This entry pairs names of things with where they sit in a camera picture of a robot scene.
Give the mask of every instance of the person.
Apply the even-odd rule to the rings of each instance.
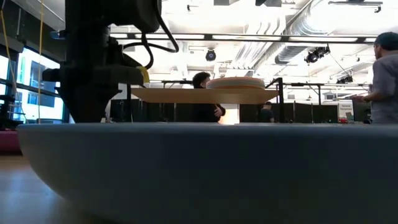
[[[272,104],[271,102],[266,102],[263,104],[260,113],[259,113],[259,122],[261,123],[273,123],[274,121],[274,113],[271,110]]]
[[[374,54],[371,91],[353,100],[371,102],[374,124],[398,124],[398,34],[380,34],[374,42]]]
[[[194,88],[206,88],[210,81],[207,72],[197,73],[192,80]],[[219,104],[194,104],[192,108],[192,122],[218,122],[225,115],[225,109]]]

